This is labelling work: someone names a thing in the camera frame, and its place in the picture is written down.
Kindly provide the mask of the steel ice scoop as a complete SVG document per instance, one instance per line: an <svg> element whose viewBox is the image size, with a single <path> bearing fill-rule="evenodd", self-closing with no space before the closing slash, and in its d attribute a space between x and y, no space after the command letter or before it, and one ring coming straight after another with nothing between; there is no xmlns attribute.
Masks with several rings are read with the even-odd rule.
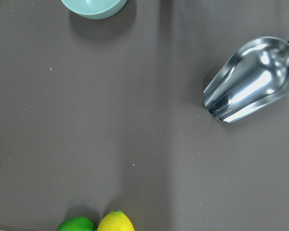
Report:
<svg viewBox="0 0 289 231"><path fill-rule="evenodd" d="M240 47L203 91L206 110L234 123L289 93L289 41L255 38Z"/></svg>

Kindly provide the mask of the upper yellow lemon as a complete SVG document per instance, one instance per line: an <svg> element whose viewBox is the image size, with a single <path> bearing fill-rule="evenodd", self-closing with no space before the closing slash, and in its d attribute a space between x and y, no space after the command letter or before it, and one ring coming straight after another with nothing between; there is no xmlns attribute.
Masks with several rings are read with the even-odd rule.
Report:
<svg viewBox="0 0 289 231"><path fill-rule="evenodd" d="M101 220L97 231L135 231L135 227L122 211L115 209Z"/></svg>

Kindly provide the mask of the mint green bowl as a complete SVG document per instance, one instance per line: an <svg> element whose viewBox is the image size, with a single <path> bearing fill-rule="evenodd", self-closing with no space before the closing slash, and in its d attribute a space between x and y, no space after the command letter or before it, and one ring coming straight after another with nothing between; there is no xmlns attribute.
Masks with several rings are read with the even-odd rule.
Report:
<svg viewBox="0 0 289 231"><path fill-rule="evenodd" d="M81 17L100 20L115 15L124 7L127 0L61 0L61 2Z"/></svg>

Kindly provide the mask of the green lime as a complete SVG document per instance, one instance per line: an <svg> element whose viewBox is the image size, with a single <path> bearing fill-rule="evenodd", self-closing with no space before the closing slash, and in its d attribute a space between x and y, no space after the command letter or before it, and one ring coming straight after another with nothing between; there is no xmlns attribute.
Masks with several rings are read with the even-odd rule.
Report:
<svg viewBox="0 0 289 231"><path fill-rule="evenodd" d="M87 217L73 217L63 221L57 231L96 231L97 227Z"/></svg>

